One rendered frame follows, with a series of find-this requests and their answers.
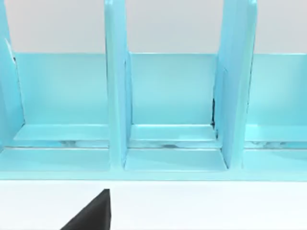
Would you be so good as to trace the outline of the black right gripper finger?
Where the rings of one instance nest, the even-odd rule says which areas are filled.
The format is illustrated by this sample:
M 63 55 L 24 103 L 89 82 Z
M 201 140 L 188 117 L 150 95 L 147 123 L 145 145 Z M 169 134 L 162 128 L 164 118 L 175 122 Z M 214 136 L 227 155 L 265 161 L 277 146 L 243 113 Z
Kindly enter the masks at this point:
M 104 189 L 60 230 L 110 230 L 110 189 Z

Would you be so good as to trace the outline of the light blue rack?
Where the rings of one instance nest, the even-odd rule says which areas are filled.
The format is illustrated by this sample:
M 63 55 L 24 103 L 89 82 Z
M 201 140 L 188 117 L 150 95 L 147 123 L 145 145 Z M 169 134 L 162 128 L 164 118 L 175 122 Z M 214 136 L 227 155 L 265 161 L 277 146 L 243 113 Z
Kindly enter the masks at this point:
M 307 182 L 307 53 L 257 54 L 259 0 L 224 0 L 217 53 L 18 52 L 0 0 L 0 180 Z

